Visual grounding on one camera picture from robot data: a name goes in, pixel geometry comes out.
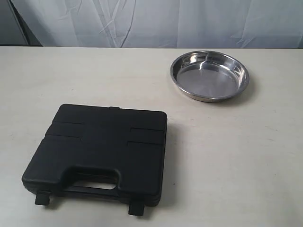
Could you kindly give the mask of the black plastic tool case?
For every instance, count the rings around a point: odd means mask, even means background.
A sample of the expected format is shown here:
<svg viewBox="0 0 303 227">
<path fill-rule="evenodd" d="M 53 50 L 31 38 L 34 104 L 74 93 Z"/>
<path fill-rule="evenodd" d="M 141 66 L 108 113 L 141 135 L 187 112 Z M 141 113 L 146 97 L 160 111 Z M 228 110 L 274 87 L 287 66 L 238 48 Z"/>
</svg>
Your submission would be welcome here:
<svg viewBox="0 0 303 227">
<path fill-rule="evenodd" d="M 162 111 L 63 104 L 22 183 L 36 205 L 51 196 L 98 197 L 140 216 L 161 199 L 166 132 Z"/>
</svg>

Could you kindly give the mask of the white backdrop cloth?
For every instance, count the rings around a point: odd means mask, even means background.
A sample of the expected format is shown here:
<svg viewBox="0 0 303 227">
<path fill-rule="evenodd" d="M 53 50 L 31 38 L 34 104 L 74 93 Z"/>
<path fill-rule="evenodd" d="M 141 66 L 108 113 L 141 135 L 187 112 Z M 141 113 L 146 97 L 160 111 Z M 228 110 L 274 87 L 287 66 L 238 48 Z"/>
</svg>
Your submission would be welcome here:
<svg viewBox="0 0 303 227">
<path fill-rule="evenodd" d="M 300 0 L 15 0 L 43 46 L 302 48 Z"/>
</svg>

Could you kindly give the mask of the round stainless steel tray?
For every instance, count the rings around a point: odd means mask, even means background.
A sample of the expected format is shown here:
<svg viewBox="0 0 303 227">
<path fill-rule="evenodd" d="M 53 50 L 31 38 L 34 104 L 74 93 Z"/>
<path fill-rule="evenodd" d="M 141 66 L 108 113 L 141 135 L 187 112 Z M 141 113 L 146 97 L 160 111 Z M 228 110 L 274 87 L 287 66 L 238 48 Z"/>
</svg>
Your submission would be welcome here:
<svg viewBox="0 0 303 227">
<path fill-rule="evenodd" d="M 250 82 L 248 70 L 240 61 L 215 51 L 193 51 L 177 57 L 170 76 L 183 94 L 206 103 L 234 98 Z"/>
</svg>

